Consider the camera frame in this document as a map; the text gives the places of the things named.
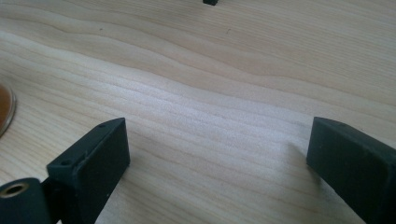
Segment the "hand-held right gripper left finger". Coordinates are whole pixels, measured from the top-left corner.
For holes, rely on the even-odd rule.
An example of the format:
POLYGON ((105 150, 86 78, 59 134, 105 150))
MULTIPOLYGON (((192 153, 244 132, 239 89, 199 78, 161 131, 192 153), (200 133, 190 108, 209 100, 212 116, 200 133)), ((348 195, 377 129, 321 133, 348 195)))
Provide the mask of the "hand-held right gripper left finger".
POLYGON ((51 221, 94 224, 129 164, 125 119, 94 127, 47 165, 51 221))

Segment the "round brown metal-rimmed object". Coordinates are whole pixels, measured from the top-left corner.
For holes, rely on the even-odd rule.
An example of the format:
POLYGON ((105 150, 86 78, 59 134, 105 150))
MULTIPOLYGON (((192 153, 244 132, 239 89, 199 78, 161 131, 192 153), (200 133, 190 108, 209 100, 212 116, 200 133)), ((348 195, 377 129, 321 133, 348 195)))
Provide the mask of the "round brown metal-rimmed object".
POLYGON ((14 91, 0 83, 0 137, 7 131, 13 120, 17 99, 14 91))

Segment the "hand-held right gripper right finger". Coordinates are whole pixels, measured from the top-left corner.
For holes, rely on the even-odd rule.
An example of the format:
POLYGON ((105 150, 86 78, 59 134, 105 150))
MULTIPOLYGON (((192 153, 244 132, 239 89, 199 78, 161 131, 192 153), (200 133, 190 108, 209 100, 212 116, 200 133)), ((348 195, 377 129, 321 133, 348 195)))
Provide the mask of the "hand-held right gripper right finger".
POLYGON ((396 224, 396 149, 315 117, 306 163, 367 224, 396 224))

